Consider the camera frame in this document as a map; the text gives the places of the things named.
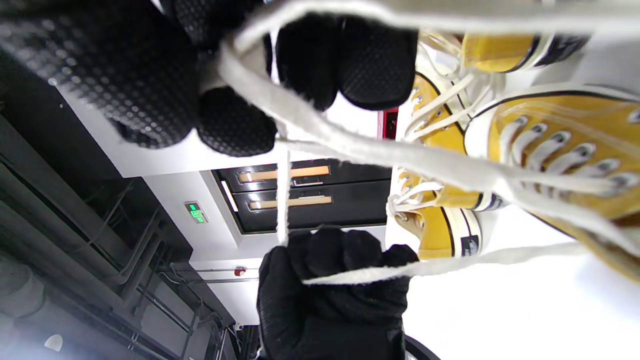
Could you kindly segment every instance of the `textured glove palm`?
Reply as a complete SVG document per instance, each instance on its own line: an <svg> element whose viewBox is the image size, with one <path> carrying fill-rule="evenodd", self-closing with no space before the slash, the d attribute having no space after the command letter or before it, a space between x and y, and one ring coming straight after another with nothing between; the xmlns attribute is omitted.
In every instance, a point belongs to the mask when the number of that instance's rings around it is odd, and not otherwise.
<svg viewBox="0 0 640 360"><path fill-rule="evenodd" d="M366 231L322 229L292 234L260 267L262 355L288 359L404 359L402 314L409 278L360 286L304 286L301 281L370 266L417 261L406 245L386 252Z"/></svg>

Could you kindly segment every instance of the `high-top sneaker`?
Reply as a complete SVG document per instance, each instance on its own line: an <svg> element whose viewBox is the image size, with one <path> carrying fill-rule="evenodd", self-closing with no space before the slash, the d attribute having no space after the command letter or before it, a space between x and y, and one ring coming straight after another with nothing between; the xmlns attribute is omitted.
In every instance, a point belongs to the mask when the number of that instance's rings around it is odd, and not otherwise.
<svg viewBox="0 0 640 360"><path fill-rule="evenodd" d="M581 49L588 37L577 35L466 34L462 42L465 67L484 72L514 72L563 61Z"/></svg>
<svg viewBox="0 0 640 360"><path fill-rule="evenodd" d="M413 113L420 111L430 101L438 97L440 89L450 88L446 81L430 81L421 73L415 77L412 105ZM459 123L442 127L425 136L414 136L430 124L437 123L461 110L460 99L443 104L432 112L427 121L410 124L404 134L398 138L404 141L420 142L426 146L446 147L464 152L463 131ZM394 195L389 197L388 212L404 229L420 240L419 257L423 260L469 256L482 249L483 239L473 209L486 201L482 201L480 193L469 193L453 186L440 186L417 174L402 168L395 168Z"/></svg>
<svg viewBox="0 0 640 360"><path fill-rule="evenodd" d="M514 167L612 180L617 190L609 193L523 186L593 210L640 242L640 97L600 86L535 86L479 109L465 133L465 148L469 156ZM640 258L622 245L568 222L538 217L640 280Z"/></svg>

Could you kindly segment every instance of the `gloved hand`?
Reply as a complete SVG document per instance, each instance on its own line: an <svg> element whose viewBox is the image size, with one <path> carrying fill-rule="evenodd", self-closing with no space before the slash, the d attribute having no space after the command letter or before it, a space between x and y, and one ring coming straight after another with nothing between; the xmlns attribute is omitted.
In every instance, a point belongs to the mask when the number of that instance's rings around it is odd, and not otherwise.
<svg viewBox="0 0 640 360"><path fill-rule="evenodd" d="M274 122L233 89L200 94L220 40L263 0L0 0L0 47L49 84L97 108L128 142L150 149L196 129L231 156L270 151ZM280 30L282 83L317 109L338 91L368 110L402 104L413 86L417 32L354 17L309 15ZM271 42L265 39L265 71Z"/></svg>
<svg viewBox="0 0 640 360"><path fill-rule="evenodd" d="M269 360L404 359L402 314L409 278L359 286L305 286L301 281L371 266L418 261L406 245L382 252L366 231L323 228L291 234L260 266L258 314Z"/></svg>

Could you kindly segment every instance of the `cabinet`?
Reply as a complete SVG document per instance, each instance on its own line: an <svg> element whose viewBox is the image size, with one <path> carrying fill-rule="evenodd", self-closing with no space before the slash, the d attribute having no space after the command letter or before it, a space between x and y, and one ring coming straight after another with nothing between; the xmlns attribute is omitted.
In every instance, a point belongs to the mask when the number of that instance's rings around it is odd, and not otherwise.
<svg viewBox="0 0 640 360"><path fill-rule="evenodd" d="M275 164L213 171L243 234L275 231L276 171ZM292 164L289 227L384 224L390 179L390 168L335 159L296 161Z"/></svg>

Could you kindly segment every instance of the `metal eyelet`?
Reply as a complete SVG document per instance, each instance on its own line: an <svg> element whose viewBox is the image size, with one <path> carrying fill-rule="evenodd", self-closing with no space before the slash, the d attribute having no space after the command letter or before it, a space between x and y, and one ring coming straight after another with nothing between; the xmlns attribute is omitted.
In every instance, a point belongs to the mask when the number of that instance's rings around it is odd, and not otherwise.
<svg viewBox="0 0 640 360"><path fill-rule="evenodd" d="M531 128L531 131L533 131L534 133L542 134L547 130L547 128L548 128L548 126L546 124L539 123L539 124L536 124L535 126L533 126Z"/></svg>
<svg viewBox="0 0 640 360"><path fill-rule="evenodd" d="M514 121L516 124L524 125L529 122L529 117L522 115Z"/></svg>
<svg viewBox="0 0 640 360"><path fill-rule="evenodd" d="M571 133L568 131L560 131L551 136L551 140L557 143L566 143L569 139L571 139Z"/></svg>
<svg viewBox="0 0 640 360"><path fill-rule="evenodd" d="M631 111L631 113L627 117L627 120L631 124L640 124L640 109L636 109L634 111Z"/></svg>
<svg viewBox="0 0 640 360"><path fill-rule="evenodd" d="M592 143L582 143L573 148L572 152L576 152L583 159L590 159L596 152L596 145Z"/></svg>
<svg viewBox="0 0 640 360"><path fill-rule="evenodd" d="M598 170L604 172L605 174L609 174L612 171L616 170L620 166L620 160L618 159L604 159L599 161L595 167Z"/></svg>
<svg viewBox="0 0 640 360"><path fill-rule="evenodd" d="M612 197L630 190L640 184L640 177L632 172L622 172L608 178L615 185L615 189L603 194L604 197Z"/></svg>

